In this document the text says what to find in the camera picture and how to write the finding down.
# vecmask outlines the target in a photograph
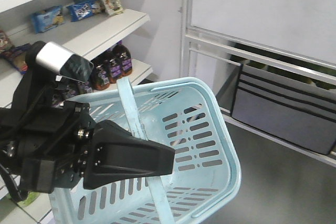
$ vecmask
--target brown bottle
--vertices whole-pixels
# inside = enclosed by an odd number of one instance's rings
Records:
[[[122,75],[128,76],[132,73],[132,59],[131,59],[131,53],[122,44],[122,41],[119,41],[117,45],[113,48],[112,53],[116,56],[116,58],[119,60],[119,63],[122,68]]]
[[[110,86],[110,81],[108,78],[108,73],[104,67],[102,55],[94,58],[92,63],[94,64],[91,74],[91,83],[93,88],[96,90],[107,89]]]
[[[104,64],[108,72],[110,83],[116,83],[122,77],[122,67],[118,57],[111,50],[104,52]]]

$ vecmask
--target plastic shopping basket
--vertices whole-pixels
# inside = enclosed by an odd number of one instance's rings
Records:
[[[210,88],[181,78],[135,86],[130,93],[148,138],[175,149],[173,174],[161,176],[175,222],[200,223],[233,199],[240,165]],[[89,103],[97,122],[112,120],[130,129],[118,90],[72,100]],[[50,202],[56,223],[160,223],[145,178],[95,190],[83,189],[81,182],[73,190],[56,188]]]

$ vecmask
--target basket handle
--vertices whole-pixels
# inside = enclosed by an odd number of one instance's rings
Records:
[[[145,128],[141,122],[140,114],[134,98],[134,91],[128,77],[117,81],[120,100],[125,110],[125,115],[133,136],[148,140]],[[161,224],[174,224],[174,217],[169,206],[169,202],[164,190],[160,176],[147,177],[152,199],[154,201],[157,214]]]

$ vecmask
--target gray floor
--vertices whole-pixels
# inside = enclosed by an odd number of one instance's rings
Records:
[[[336,223],[336,168],[227,126],[242,185],[234,200],[202,224]]]

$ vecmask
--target metal frame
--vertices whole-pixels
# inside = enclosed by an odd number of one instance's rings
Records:
[[[219,34],[215,33],[210,30],[202,29],[196,26],[193,26],[191,24],[191,18],[192,18],[192,1],[193,0],[183,0],[183,6],[182,6],[182,27],[181,27],[181,34],[182,34],[182,43],[181,43],[181,61],[180,61],[180,77],[186,77],[189,76],[193,69],[191,69],[192,63],[196,60],[196,57],[192,57],[194,54],[202,54],[208,57],[212,57],[218,60],[222,60],[228,63],[236,64],[235,62],[232,62],[228,59],[225,59],[224,57],[218,56],[213,54],[212,52],[204,50],[202,47],[210,47],[215,50],[219,50],[221,52],[225,52],[228,54],[234,54],[249,60],[253,60],[256,62],[264,63],[269,66],[273,66],[276,68],[280,68],[286,71],[290,71],[293,73],[301,74],[306,77],[311,77],[316,80],[320,80],[323,82],[327,82],[333,85],[336,85],[336,77],[321,73],[318,71],[314,71],[308,68],[303,68],[300,66],[296,66],[293,64],[289,64],[280,60],[275,60],[272,58],[268,58],[262,55],[254,54],[249,51],[244,51],[241,49],[237,49],[232,46],[228,46],[221,42],[221,40],[226,40],[229,43],[232,42],[240,42],[242,44],[252,46],[258,49],[270,51],[276,54],[284,55],[287,57],[295,58],[298,60],[306,61],[309,63],[317,64],[323,67],[327,67],[330,69],[336,69],[336,65],[319,61],[313,58],[306,57],[304,55],[299,54],[293,54],[288,51],[284,51],[281,49],[269,47],[266,45],[260,45],[257,43],[254,43],[252,41],[243,40],[240,38],[236,38],[230,35],[225,34]],[[333,167],[336,167],[336,148],[329,156],[323,156],[320,154],[313,153],[311,151],[304,150],[303,148],[295,147],[291,144],[288,144],[280,139],[277,139],[275,137],[272,137],[270,135],[267,135],[263,132],[260,132],[258,130],[255,130],[251,127],[248,127],[247,125],[244,125],[242,123],[237,122],[236,120],[232,119],[230,116],[224,115],[225,121],[234,124],[238,127],[241,127],[242,129],[248,130],[250,132],[253,132],[255,134],[261,135],[273,142],[276,142],[278,144],[281,144],[283,146],[286,146],[290,149],[293,149],[299,153],[303,153],[307,156],[310,156],[312,158],[315,158],[321,162],[324,162],[326,164],[329,164]]]
[[[309,63],[317,64],[323,67],[331,68],[336,70],[336,65],[319,61],[304,55],[294,54],[285,50],[269,47],[266,45],[261,45],[254,43],[252,41],[236,38],[226,34],[215,33],[210,30],[202,29],[191,24],[192,18],[192,1],[193,0],[183,0],[182,6],[182,48],[181,48],[181,64],[180,64],[180,77],[188,76],[188,64],[190,60],[190,43],[196,43],[199,45],[208,45],[213,46],[216,49],[220,49],[223,52],[229,54],[235,54],[237,56],[241,56],[246,59],[250,59],[253,61],[257,61],[260,63],[265,63],[267,65],[277,67],[283,70],[291,71],[297,74],[301,74],[303,76],[311,77],[320,81],[324,81],[330,84],[336,84],[336,77],[330,76],[328,74],[320,73],[311,69],[299,67],[296,65],[288,64],[279,60],[270,59],[265,56],[261,56],[258,54],[253,54],[251,52],[243,51],[231,46],[227,46],[221,43],[218,43],[218,39],[224,39],[230,42],[240,42],[248,46],[252,46],[255,48],[259,48],[262,50],[270,51],[276,54],[284,55],[287,57],[295,58],[298,60],[306,61]]]

